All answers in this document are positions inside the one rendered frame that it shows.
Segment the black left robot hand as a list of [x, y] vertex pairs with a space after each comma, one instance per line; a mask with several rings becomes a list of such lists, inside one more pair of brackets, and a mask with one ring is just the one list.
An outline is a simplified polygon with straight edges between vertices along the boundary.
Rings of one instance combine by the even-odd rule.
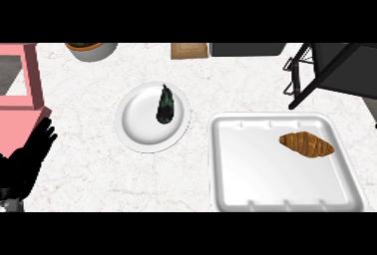
[[9, 157], [0, 153], [0, 200], [22, 201], [29, 195], [56, 137], [52, 120], [43, 118], [23, 146]]

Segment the white rectangular tray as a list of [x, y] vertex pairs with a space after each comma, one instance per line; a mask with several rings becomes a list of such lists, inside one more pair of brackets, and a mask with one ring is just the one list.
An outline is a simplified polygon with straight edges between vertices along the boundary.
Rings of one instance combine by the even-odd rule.
[[[309, 158], [279, 143], [307, 131], [334, 147]], [[222, 212], [362, 212], [366, 199], [330, 118], [222, 113], [207, 125], [211, 206]]]

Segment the brown sweet potato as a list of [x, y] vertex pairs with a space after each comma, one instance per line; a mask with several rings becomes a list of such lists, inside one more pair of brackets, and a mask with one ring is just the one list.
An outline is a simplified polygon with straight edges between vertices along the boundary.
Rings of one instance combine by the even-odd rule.
[[306, 157], [322, 157], [334, 152], [332, 145], [307, 131], [287, 133], [278, 141]]

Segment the pink open cabinet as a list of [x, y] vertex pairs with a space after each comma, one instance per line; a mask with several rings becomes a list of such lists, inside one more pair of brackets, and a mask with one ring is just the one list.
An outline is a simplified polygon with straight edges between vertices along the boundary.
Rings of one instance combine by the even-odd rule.
[[0, 43], [0, 153], [23, 146], [44, 106], [35, 43]]

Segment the white oval plate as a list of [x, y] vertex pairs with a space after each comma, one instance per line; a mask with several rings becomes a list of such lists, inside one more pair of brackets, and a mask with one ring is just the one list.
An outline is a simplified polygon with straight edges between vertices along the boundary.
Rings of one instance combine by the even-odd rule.
[[[157, 119], [162, 89], [173, 94], [174, 117], [167, 124]], [[171, 147], [189, 127], [189, 100], [183, 91], [167, 82], [149, 82], [134, 87], [121, 100], [115, 113], [115, 131], [126, 147], [154, 153]]]

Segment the dark green eggplant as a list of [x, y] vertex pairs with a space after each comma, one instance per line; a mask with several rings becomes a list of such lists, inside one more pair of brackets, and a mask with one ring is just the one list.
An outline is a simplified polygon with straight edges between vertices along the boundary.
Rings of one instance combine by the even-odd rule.
[[173, 92], [168, 87], [162, 87], [158, 112], [157, 112], [157, 120], [162, 125], [165, 125], [173, 121], [173, 118], [174, 118]]

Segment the grey pot with orange rim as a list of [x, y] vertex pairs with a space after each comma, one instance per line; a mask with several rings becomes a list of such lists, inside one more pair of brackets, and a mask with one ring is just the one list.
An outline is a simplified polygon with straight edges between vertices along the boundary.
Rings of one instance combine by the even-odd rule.
[[89, 63], [106, 59], [117, 47], [117, 43], [66, 43], [66, 48], [75, 58]]

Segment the brown cardboard box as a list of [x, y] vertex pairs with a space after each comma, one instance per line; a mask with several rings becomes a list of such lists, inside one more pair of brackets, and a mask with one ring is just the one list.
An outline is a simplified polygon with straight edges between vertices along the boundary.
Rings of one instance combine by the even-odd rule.
[[207, 57], [205, 43], [171, 43], [173, 59], [195, 59]]

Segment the dark grey rectangular appliance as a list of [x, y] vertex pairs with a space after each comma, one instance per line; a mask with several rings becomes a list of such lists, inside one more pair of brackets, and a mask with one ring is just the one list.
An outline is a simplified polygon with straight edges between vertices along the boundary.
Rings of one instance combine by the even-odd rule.
[[278, 56], [285, 47], [284, 43], [210, 43], [213, 57], [262, 57]]

